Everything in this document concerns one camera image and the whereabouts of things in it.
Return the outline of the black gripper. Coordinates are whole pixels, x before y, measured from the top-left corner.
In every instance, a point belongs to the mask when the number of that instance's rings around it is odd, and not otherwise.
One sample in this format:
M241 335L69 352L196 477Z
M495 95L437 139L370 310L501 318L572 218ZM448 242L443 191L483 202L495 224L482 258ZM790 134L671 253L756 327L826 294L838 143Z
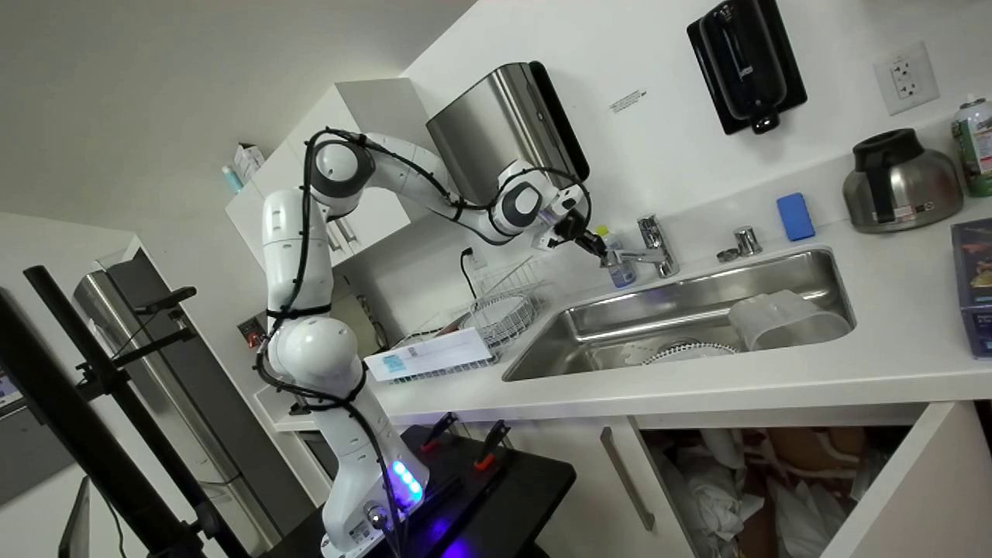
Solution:
M583 250L590 250L599 263L609 260L609 247L601 247L601 238L590 230L590 220L572 205L548 206L547 218L548 218L548 230L541 233L547 247L572 242Z

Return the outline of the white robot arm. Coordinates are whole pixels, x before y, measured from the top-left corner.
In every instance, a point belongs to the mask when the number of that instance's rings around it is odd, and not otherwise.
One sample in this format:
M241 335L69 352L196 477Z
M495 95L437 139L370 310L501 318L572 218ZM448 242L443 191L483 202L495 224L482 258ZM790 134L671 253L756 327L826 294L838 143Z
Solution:
M489 202L464 202L437 151L399 137L322 127L304 143L301 182L262 198L266 335L258 375L294 397L337 458L322 505L322 558L370 558L382 541L399 546L430 487L430 472L370 388L355 335L332 317L327 220L347 218L379 186L486 245L526 233L539 247L578 242L592 258L609 258L590 230L592 195L580 169L516 157L493 182Z

